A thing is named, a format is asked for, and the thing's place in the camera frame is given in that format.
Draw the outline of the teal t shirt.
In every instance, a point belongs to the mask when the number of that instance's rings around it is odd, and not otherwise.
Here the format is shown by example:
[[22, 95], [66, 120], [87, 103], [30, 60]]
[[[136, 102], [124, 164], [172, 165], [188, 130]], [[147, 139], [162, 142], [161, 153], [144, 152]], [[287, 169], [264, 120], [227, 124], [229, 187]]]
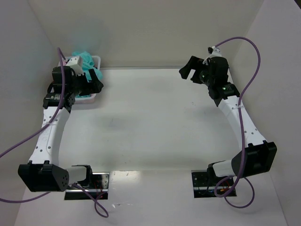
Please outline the teal t shirt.
[[[103, 75], [100, 71], [101, 59], [99, 56], [92, 56], [90, 53], [88, 53], [86, 51], [73, 52], [71, 57], [74, 57], [74, 56], [81, 56], [83, 59], [82, 70], [84, 73], [82, 75], [85, 75], [88, 80], [91, 80], [88, 70], [94, 69], [94, 71], [98, 77], [98, 80], [101, 82]], [[75, 80], [76, 75], [79, 75], [79, 74], [75, 74], [75, 71], [73, 69], [71, 69], [71, 70], [72, 70], [72, 81], [74, 83], [75, 102], [76, 103], [86, 103], [86, 102], [90, 103], [91, 101], [94, 100], [96, 94], [91, 94], [91, 95], [87, 95], [87, 96], [79, 96], [76, 91], [76, 80]]]

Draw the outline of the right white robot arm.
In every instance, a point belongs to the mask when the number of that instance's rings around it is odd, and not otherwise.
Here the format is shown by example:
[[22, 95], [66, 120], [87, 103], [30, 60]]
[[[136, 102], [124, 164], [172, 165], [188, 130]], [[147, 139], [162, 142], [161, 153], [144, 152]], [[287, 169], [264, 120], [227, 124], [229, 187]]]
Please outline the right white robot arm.
[[229, 81], [228, 61], [221, 56], [207, 60], [192, 56], [188, 63], [179, 70], [182, 79], [187, 79], [191, 70], [191, 81], [204, 84], [216, 106], [222, 111], [232, 127], [240, 152], [231, 160], [215, 162], [209, 165], [216, 177], [238, 176], [240, 164], [244, 162], [242, 177], [249, 177], [268, 172], [274, 161], [277, 146], [268, 142], [258, 131], [243, 103], [240, 93]]

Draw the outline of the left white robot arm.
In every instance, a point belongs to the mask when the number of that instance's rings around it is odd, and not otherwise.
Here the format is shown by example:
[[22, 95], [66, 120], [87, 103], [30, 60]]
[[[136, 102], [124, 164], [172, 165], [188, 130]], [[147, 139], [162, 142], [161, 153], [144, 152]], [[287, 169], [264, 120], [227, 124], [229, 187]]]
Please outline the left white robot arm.
[[18, 168], [18, 175], [32, 192], [63, 192], [74, 183], [88, 186], [92, 182], [89, 165], [59, 166], [60, 143], [75, 97], [100, 93], [103, 88], [93, 69], [89, 74], [90, 80], [84, 74], [76, 75], [69, 66], [52, 70], [53, 81], [43, 99], [43, 130], [28, 163]]

